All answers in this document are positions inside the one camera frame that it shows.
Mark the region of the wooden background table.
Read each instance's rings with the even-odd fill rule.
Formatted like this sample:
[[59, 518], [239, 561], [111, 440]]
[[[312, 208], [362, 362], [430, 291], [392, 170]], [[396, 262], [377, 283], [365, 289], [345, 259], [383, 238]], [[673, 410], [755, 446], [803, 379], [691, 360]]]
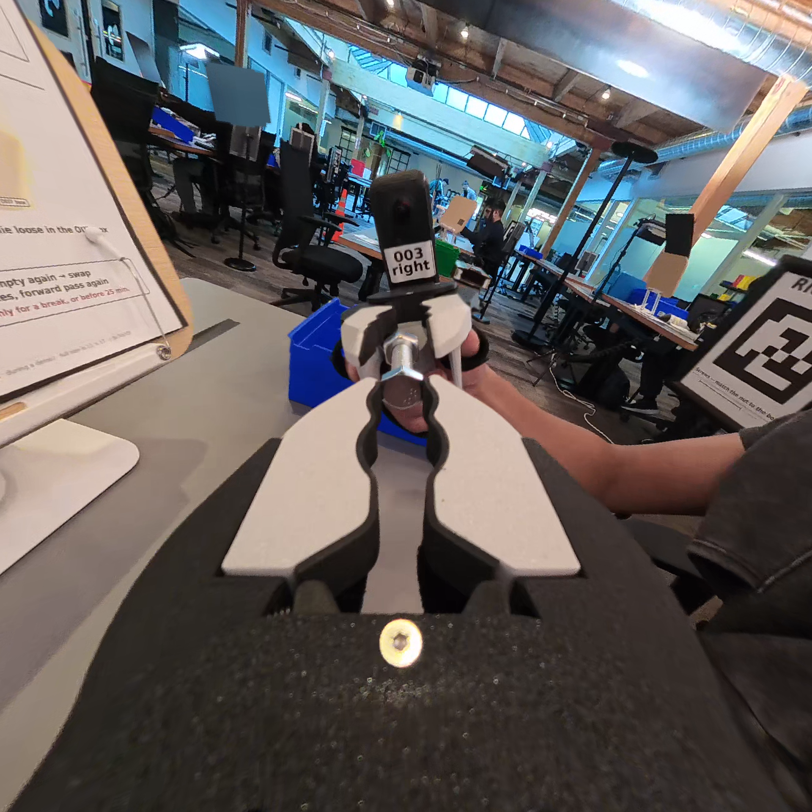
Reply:
[[[336, 238], [336, 243], [356, 250], [367, 258], [376, 260], [382, 259], [378, 237], [373, 228], [353, 232], [345, 231]], [[562, 287], [566, 289], [569, 294], [586, 302], [588, 307], [597, 307], [601, 313], [609, 313], [610, 310], [614, 310], [617, 313], [624, 314], [625, 318], [631, 319], [634, 323], [640, 325], [643, 330], [662, 336], [687, 351], [695, 351], [697, 349], [697, 335], [688, 330], [683, 330], [670, 322], [656, 318], [655, 314], [650, 313], [641, 305], [629, 304], [616, 297], [608, 296], [604, 292], [598, 293], [596, 288], [572, 276], [568, 276], [563, 280]]]

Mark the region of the black framed marker sign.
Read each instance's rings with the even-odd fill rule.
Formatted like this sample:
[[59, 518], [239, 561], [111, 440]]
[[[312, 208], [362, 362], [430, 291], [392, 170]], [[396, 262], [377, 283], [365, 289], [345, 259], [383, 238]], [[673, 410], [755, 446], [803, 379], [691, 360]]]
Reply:
[[731, 430], [810, 408], [810, 260], [783, 256], [764, 279], [674, 384], [680, 397]]

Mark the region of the hanging black monitor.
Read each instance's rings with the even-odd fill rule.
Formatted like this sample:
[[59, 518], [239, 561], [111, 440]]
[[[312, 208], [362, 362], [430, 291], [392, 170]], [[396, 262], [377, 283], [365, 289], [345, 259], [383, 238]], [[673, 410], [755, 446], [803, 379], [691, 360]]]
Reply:
[[470, 155], [466, 159], [465, 165], [483, 178], [496, 181], [498, 184], [503, 183], [511, 169], [510, 163], [504, 158], [484, 150], [477, 145], [471, 147]]

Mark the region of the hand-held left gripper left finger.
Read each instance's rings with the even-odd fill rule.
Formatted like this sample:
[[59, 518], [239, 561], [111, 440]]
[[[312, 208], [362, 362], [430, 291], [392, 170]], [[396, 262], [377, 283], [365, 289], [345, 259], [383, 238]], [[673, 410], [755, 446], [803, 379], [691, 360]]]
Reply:
[[229, 576], [362, 577], [379, 552], [380, 383], [356, 382], [279, 441], [223, 561]]

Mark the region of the tan and black board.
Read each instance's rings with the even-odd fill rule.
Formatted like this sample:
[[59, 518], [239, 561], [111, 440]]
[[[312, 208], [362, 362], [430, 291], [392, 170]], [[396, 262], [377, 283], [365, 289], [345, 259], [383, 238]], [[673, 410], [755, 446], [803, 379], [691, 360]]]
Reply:
[[663, 251], [643, 279], [647, 290], [665, 297], [674, 295], [694, 246], [694, 225], [695, 217], [691, 212], [666, 216]]

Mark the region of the tan cardboard board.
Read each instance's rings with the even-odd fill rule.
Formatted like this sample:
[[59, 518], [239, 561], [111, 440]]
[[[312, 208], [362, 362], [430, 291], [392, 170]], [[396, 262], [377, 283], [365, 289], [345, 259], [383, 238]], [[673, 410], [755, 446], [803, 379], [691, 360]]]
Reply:
[[477, 210], [477, 200], [463, 195], [453, 197], [439, 218], [439, 227], [458, 236], [468, 226]]

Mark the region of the steel hex bolt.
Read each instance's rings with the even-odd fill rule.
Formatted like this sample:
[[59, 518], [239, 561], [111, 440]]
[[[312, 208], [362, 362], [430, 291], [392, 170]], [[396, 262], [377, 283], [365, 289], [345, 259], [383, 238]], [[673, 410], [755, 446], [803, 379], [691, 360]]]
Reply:
[[392, 364], [387, 362], [385, 356], [384, 360], [388, 369], [381, 374], [381, 384], [383, 385], [383, 400], [387, 407], [395, 411], [404, 411], [420, 403], [424, 375], [417, 368], [419, 351], [414, 351], [409, 355], [406, 348], [403, 348], [402, 352], [396, 352], [391, 359]]

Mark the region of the corrugated silver duct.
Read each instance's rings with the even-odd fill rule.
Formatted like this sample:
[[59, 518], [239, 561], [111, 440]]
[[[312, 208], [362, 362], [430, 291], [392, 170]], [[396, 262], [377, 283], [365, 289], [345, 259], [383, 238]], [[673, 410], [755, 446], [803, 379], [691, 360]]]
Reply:
[[704, 15], [718, 49], [766, 73], [810, 85], [811, 5], [796, 1], [709, 1]]

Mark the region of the printed instruction sheet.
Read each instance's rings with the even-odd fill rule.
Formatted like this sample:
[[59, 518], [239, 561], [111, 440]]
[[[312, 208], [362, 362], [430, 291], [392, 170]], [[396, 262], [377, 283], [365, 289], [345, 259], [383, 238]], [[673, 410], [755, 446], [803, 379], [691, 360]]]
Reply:
[[2, 2], [1, 392], [187, 326], [177, 277], [90, 95]]

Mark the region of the ceiling projector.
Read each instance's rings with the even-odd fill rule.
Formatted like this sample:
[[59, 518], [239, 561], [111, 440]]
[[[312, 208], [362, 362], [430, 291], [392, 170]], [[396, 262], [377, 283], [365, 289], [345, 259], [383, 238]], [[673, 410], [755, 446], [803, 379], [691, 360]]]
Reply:
[[406, 69], [406, 86], [426, 96], [433, 96], [441, 67], [442, 62], [435, 56], [419, 54]]

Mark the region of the person's right hand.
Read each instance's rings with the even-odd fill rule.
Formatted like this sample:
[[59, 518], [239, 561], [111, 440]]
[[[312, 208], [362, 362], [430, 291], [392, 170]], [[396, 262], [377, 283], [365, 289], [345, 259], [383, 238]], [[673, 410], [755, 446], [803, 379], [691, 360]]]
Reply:
[[[501, 391], [497, 384], [502, 379], [487, 363], [489, 350], [486, 335], [477, 328], [470, 330], [461, 347], [463, 389], [515, 426], [509, 411], [505, 410], [498, 398]], [[386, 384], [384, 396], [389, 397], [389, 400], [383, 401], [383, 408], [391, 421], [406, 431], [423, 434], [427, 432], [428, 425], [424, 419], [421, 384], [418, 383], [414, 389], [412, 383], [406, 379], [396, 379]]]

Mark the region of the grey desk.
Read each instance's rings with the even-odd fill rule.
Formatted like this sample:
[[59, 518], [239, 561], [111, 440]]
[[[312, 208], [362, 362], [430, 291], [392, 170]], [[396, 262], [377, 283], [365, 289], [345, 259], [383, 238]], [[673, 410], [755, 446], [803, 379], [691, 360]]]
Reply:
[[[195, 336], [186, 354], [79, 411], [78, 425], [133, 441], [140, 461], [78, 517], [2, 575], [2, 810], [25, 786], [76, 701], [93, 655], [151, 560], [205, 498], [306, 409], [288, 401], [288, 332], [301, 317], [197, 279], [183, 286]], [[381, 554], [366, 612], [420, 611], [416, 554], [428, 468], [418, 449], [381, 438]], [[135, 632], [167, 655], [170, 685], [231, 626], [200, 614], [233, 597], [218, 575], [204, 596], [180, 594], [168, 609], [146, 599]]]

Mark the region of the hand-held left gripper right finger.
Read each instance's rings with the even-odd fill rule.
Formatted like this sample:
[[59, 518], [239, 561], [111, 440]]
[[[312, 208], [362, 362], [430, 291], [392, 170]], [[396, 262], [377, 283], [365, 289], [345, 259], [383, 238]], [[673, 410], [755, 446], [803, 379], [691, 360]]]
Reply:
[[425, 382], [425, 518], [439, 552], [509, 579], [572, 577], [581, 563], [521, 434], [491, 407], [448, 380]]

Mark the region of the wooden document stand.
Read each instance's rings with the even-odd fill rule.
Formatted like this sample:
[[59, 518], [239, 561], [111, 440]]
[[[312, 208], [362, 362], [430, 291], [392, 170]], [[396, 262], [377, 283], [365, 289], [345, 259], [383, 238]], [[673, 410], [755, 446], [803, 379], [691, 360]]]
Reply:
[[5, 401], [1, 392], [2, 573], [136, 465], [135, 444], [66, 418], [186, 351], [192, 314], [177, 285], [184, 329]]

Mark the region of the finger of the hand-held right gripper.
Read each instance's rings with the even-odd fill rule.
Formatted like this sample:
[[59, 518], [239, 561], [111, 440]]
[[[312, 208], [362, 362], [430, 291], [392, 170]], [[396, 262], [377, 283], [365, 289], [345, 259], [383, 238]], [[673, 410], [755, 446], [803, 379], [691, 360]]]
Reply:
[[447, 359], [452, 381], [463, 387], [462, 345], [472, 330], [472, 311], [457, 293], [426, 300], [425, 320], [432, 353], [437, 361]]
[[381, 379], [383, 345], [395, 331], [395, 310], [391, 305], [358, 306], [342, 317], [340, 340], [348, 368], [360, 379]]

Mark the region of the blue plastic bin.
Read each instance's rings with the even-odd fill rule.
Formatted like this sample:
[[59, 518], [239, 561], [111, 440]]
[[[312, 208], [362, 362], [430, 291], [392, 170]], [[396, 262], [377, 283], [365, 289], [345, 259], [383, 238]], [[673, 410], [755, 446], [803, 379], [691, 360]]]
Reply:
[[[341, 303], [339, 298], [331, 299], [313, 312], [289, 334], [290, 360], [288, 398], [290, 401], [317, 407], [333, 396], [346, 390], [352, 384], [343, 365], [343, 349], [338, 350], [338, 366], [334, 364], [335, 348], [341, 343], [341, 327], [347, 312], [357, 310]], [[380, 328], [380, 344], [397, 329], [395, 315], [384, 315]], [[383, 400], [385, 388], [381, 385], [381, 419], [379, 431], [425, 448], [425, 432], [413, 433], [398, 424]]]

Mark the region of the person's right forearm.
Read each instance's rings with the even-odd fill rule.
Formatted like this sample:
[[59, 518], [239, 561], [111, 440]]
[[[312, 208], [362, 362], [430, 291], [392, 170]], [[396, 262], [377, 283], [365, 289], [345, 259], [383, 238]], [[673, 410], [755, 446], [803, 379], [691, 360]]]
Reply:
[[500, 402], [515, 421], [513, 428], [536, 441], [612, 513], [701, 516], [745, 454], [736, 434], [613, 444], [542, 410], [508, 381], [502, 379], [497, 386]]

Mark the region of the black light stand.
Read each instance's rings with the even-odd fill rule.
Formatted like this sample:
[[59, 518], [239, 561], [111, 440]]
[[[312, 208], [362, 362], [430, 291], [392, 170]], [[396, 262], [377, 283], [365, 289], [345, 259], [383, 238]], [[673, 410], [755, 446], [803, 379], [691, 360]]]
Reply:
[[540, 302], [530, 328], [527, 330], [515, 330], [512, 332], [513, 342], [518, 344], [521, 348], [541, 351], [551, 347], [551, 339], [547, 335], [541, 335], [539, 333], [543, 319], [552, 307], [555, 298], [562, 292], [564, 283], [576, 269], [576, 264], [581, 258], [584, 248], [589, 243], [595, 229], [602, 223], [604, 213], [611, 203], [616, 189], [619, 187], [622, 179], [628, 172], [629, 168], [631, 168], [632, 164], [637, 163], [640, 165], [650, 165], [658, 160], [658, 153], [654, 149], [644, 145], [638, 145], [637, 143], [629, 140], [613, 142], [611, 151], [615, 157], [622, 160], [622, 166], [614, 178], [611, 188], [601, 202], [600, 207], [597, 209], [589, 227], [584, 232], [581, 241], [573, 252], [572, 257], [568, 261], [568, 264], [563, 268], [560, 276], [551, 284], [545, 297]]

